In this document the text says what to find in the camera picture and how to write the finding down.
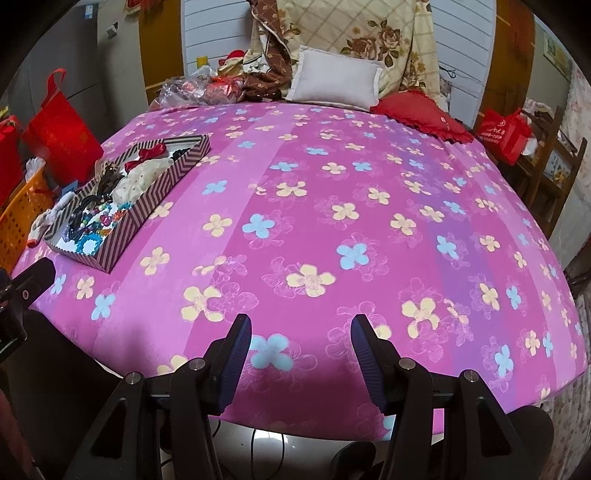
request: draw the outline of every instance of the red ruffled pillow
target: red ruffled pillow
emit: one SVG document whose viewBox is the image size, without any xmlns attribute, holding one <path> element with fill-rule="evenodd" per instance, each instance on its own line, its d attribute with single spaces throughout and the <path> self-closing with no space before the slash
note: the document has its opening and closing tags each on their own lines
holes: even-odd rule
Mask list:
<svg viewBox="0 0 591 480">
<path fill-rule="evenodd" d="M 462 124 L 441 110 L 422 90 L 392 93 L 382 98 L 370 111 L 443 141 L 469 143 L 474 140 Z"/>
</svg>

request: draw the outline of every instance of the black cable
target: black cable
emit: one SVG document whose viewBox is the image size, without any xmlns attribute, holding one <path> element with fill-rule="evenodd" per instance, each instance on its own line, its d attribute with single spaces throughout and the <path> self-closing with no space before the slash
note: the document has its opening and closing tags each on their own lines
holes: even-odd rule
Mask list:
<svg viewBox="0 0 591 480">
<path fill-rule="evenodd" d="M 255 465 L 255 433 L 256 433 L 256 429 L 254 429 L 252 431 L 252 437 L 251 437 L 251 480 L 256 480 L 255 479 L 255 471 L 254 471 L 254 465 Z M 276 474 L 279 473 L 279 470 L 281 470 L 281 467 L 283 466 L 283 460 L 285 459 L 285 436 L 283 434 L 281 434 L 281 442 L 282 442 L 282 448 L 281 448 L 281 460 L 279 461 L 279 465 L 277 466 L 277 469 L 267 478 L 265 478 L 265 480 L 271 480 L 271 478 L 273 478 L 274 476 L 276 476 Z"/>
<path fill-rule="evenodd" d="M 219 429 L 220 429 L 220 427 L 221 427 L 221 426 L 222 426 L 222 421 L 221 421 L 221 420 L 218 420 L 218 421 L 217 421 L 217 428 L 216 428 L 216 431 L 215 431 L 215 432 L 213 432 L 212 438 L 215 438 L 215 436 L 216 436 L 216 435 L 217 435 L 217 433 L 219 432 Z"/>
</svg>

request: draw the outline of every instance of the screw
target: screw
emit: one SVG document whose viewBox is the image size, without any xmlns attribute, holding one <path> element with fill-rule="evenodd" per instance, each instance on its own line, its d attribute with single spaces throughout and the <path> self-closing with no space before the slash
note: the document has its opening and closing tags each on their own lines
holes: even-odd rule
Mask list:
<svg viewBox="0 0 591 480">
<path fill-rule="evenodd" d="M 480 380 L 478 373 L 476 373 L 474 370 L 466 370 L 464 372 L 464 378 L 469 382 L 478 382 Z"/>
<path fill-rule="evenodd" d="M 412 370 L 417 366 L 416 362 L 412 358 L 401 358 L 398 361 L 398 365 L 405 370 Z"/>
<path fill-rule="evenodd" d="M 203 358 L 193 358 L 189 362 L 189 368 L 191 370 L 201 370 L 203 367 L 205 367 L 205 360 Z"/>
<path fill-rule="evenodd" d="M 138 383 L 140 380 L 142 380 L 142 374 L 139 372 L 131 372 L 130 374 L 127 374 L 125 376 L 125 381 L 129 384 L 129 385 L 135 385 L 136 383 Z"/>
</svg>

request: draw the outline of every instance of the red shopping bag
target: red shopping bag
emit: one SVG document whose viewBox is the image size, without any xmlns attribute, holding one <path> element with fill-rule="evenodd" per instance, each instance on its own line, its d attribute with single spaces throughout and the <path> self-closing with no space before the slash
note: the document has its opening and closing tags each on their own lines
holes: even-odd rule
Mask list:
<svg viewBox="0 0 591 480">
<path fill-rule="evenodd" d="M 58 84 L 56 73 L 61 74 Z M 47 96 L 41 111 L 22 136 L 31 151 L 46 160 L 51 176 L 61 186 L 75 180 L 86 183 L 96 160 L 103 156 L 97 139 L 59 89 L 65 75 L 64 69 L 57 69 L 47 79 Z"/>
<path fill-rule="evenodd" d="M 18 121 L 10 116 L 0 122 L 0 206 L 21 182 L 23 169 L 18 154 Z"/>
<path fill-rule="evenodd" d="M 515 165 L 530 135 L 531 128 L 521 118 L 521 109 L 506 117 L 488 109 L 476 132 L 485 147 L 509 165 Z"/>
</svg>

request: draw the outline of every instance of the orange basket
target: orange basket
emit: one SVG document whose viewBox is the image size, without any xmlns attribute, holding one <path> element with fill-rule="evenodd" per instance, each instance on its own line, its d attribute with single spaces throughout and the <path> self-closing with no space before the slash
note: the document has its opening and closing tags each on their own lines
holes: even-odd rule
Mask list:
<svg viewBox="0 0 591 480">
<path fill-rule="evenodd" d="M 31 225 L 35 219 L 53 207 L 53 198 L 48 193 L 43 177 L 43 168 L 15 195 L 0 216 L 0 268 L 11 273 L 27 246 Z"/>
</svg>

